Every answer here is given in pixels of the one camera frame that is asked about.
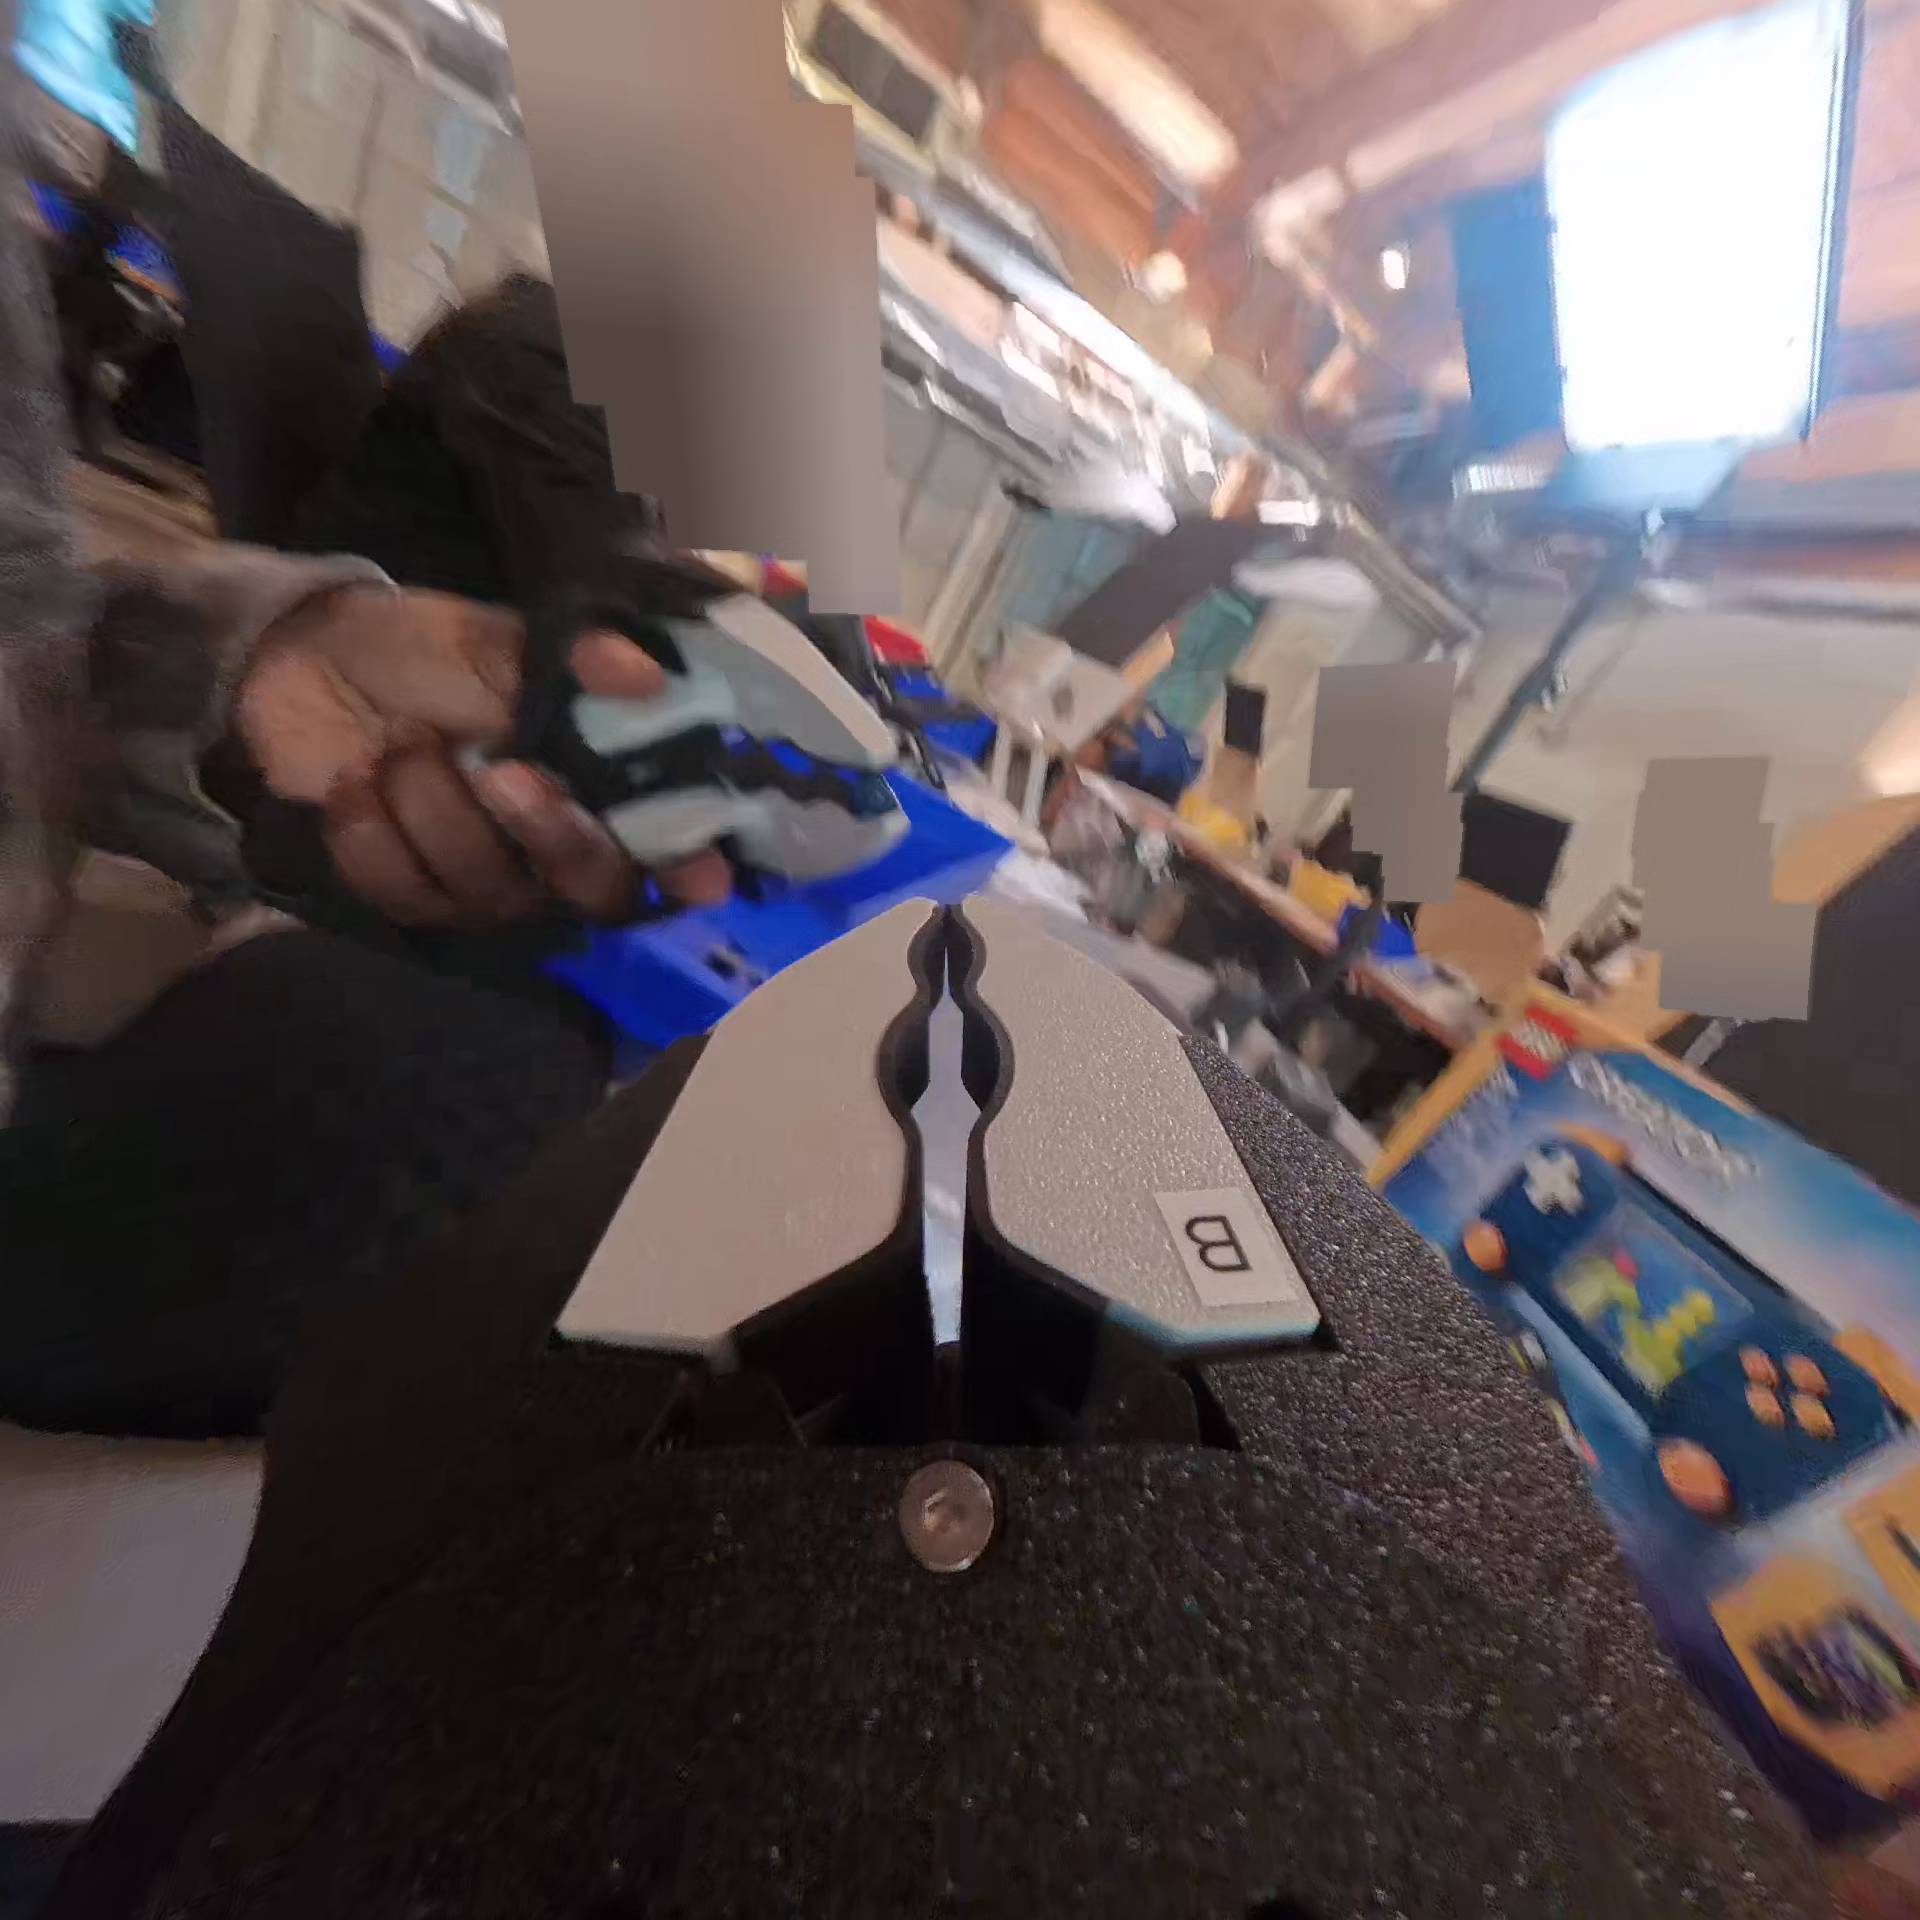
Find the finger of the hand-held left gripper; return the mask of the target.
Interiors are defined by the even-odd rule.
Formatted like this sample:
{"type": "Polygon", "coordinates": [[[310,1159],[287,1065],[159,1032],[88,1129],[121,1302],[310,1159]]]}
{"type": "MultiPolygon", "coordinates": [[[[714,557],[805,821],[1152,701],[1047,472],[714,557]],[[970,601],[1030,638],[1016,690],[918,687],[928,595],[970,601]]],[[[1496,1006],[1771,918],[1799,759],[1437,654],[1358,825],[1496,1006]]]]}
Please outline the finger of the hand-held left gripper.
{"type": "Polygon", "coordinates": [[[910,835],[889,784],[885,806],[857,811],[837,800],[792,800],[775,789],[670,787],[608,808],[608,832],[637,864],[663,874],[701,854],[722,854],[783,880],[826,880],[887,857],[910,835]]]}
{"type": "Polygon", "coordinates": [[[727,687],[728,718],[849,771],[895,763],[895,736],[816,645],[761,599],[734,593],[704,611],[704,670],[727,687]]]}

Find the person's black trouser leg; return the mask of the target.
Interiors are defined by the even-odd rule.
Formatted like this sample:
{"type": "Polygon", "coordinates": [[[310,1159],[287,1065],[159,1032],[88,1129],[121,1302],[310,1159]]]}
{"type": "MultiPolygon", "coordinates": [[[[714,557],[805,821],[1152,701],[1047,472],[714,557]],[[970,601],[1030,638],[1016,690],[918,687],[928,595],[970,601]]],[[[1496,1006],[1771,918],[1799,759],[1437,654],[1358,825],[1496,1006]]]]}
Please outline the person's black trouser leg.
{"type": "Polygon", "coordinates": [[[259,1430],[305,1311],[373,1290],[608,1086],[606,1024],[319,931],[186,973],[5,1126],[2,1415],[259,1430]]]}

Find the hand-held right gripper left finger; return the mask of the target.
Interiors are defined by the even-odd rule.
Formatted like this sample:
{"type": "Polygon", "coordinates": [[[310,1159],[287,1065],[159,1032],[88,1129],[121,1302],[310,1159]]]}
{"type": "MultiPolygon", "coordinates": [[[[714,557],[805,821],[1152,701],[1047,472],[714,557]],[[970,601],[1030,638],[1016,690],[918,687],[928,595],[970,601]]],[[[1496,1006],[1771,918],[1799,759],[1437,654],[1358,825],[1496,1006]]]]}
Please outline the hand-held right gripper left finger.
{"type": "Polygon", "coordinates": [[[864,1280],[920,1277],[944,913],[906,899],[775,975],[701,1038],[555,1334],[742,1362],[864,1280]]]}

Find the bright window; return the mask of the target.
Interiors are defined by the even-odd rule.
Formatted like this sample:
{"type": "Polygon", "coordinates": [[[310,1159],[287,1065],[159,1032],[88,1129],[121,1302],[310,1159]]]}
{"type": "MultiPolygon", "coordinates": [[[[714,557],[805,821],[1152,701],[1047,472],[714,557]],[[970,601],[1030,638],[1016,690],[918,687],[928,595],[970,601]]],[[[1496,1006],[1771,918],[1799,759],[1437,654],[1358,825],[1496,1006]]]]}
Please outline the bright window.
{"type": "Polygon", "coordinates": [[[1634,53],[1552,119],[1542,183],[1573,454],[1805,438],[1850,69],[1850,6],[1762,6],[1634,53]]]}

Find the person's left hand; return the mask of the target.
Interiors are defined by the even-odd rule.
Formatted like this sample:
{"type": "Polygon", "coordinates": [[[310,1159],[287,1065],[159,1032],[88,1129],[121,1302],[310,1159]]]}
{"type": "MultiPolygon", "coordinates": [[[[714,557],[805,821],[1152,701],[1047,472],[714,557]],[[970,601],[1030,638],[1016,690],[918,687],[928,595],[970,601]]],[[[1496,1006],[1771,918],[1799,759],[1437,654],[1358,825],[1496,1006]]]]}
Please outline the person's left hand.
{"type": "Polygon", "coordinates": [[[235,723],[266,789],[319,811],[346,891],[409,929],[569,909],[630,921],[641,874],[549,774],[506,759],[522,625],[446,593],[321,593],[258,638],[235,723]]]}

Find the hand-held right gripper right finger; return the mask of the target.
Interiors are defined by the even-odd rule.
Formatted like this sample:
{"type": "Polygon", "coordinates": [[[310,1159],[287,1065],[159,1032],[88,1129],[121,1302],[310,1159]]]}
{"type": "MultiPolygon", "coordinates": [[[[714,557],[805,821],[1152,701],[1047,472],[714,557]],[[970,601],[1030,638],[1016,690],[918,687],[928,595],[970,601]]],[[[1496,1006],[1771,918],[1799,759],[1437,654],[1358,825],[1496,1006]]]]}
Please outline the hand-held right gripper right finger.
{"type": "Polygon", "coordinates": [[[1183,1032],[1021,909],[974,897],[951,933],[985,1075],[977,1217],[997,1247],[1163,1353],[1321,1335],[1183,1032]]]}

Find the wooden workbench with clutter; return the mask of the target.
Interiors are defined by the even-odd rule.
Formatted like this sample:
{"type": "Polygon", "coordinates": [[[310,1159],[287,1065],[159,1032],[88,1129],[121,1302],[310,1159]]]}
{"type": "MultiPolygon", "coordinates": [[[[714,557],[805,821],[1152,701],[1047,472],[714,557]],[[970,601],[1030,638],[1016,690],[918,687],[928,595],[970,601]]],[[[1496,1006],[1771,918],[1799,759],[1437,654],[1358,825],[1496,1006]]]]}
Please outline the wooden workbench with clutter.
{"type": "MultiPolygon", "coordinates": [[[[1071,779],[1075,795],[1101,806],[1135,842],[1166,849],[1135,918],[1152,947],[1202,970],[1233,967],[1283,985],[1293,973],[1329,960],[1343,927],[1358,923],[1358,909],[1321,915],[1262,859],[1214,847],[1171,808],[1103,775],[1073,771],[1071,779]]],[[[1550,1002],[1535,976],[1495,992],[1473,973],[1414,950],[1355,955],[1339,975],[1329,1010],[1381,1054],[1407,1050],[1425,1065],[1430,1056],[1450,1061],[1534,1002],[1550,1002]]]]}

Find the blue toy brick set box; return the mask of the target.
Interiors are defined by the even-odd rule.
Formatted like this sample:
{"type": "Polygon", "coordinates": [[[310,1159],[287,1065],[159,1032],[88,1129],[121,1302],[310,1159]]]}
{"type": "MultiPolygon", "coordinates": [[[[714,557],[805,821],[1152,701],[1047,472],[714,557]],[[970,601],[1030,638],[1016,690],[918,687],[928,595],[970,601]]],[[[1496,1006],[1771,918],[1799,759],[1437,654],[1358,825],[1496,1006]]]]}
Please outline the blue toy brick set box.
{"type": "Polygon", "coordinates": [[[1542,1392],[1673,1663],[1810,1829],[1915,1823],[1915,1215],[1542,984],[1370,1179],[1542,1392]]]}

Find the blue plastic bin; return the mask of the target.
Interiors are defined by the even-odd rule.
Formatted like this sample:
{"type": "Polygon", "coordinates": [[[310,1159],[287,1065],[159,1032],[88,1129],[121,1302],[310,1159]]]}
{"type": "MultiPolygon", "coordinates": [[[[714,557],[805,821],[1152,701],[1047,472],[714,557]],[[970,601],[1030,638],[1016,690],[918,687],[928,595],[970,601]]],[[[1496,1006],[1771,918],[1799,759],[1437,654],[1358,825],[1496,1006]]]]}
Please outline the blue plastic bin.
{"type": "Polygon", "coordinates": [[[952,906],[1016,849],[944,791],[890,774],[904,835],[875,863],[826,880],[767,880],[632,929],[601,929],[543,963],[543,975],[593,1008],[630,1046],[663,1050],[704,1033],[757,992],[855,927],[910,899],[952,906]]]}

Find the person's left forearm grey sleeve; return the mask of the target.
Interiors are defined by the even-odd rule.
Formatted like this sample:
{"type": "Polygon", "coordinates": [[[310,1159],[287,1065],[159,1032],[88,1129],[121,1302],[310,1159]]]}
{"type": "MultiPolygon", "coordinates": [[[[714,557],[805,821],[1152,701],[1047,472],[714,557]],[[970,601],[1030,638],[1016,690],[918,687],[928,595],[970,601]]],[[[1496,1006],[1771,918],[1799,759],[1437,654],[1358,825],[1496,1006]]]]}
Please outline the person's left forearm grey sleeve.
{"type": "Polygon", "coordinates": [[[33,86],[5,79],[2,267],[2,1008],[5,1042],[64,915],[80,854],[125,851],[200,906],[251,897],[238,827],[198,768],[263,633],[385,576],[354,558],[211,544],[88,561],[65,494],[51,271],[26,213],[33,86]]]}

